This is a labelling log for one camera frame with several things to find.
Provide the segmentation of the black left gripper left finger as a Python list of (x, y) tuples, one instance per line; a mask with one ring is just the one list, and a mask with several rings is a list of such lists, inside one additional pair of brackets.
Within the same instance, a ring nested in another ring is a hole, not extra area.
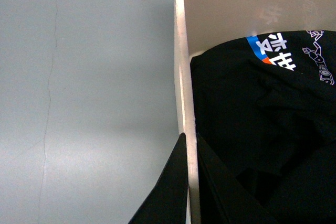
[(186, 136), (182, 133), (154, 188), (129, 223), (186, 223), (187, 194)]

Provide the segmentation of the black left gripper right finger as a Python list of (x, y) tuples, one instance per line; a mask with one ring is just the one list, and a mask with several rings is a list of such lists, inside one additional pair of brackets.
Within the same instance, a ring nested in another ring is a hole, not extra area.
[(197, 135), (201, 223), (278, 223)]

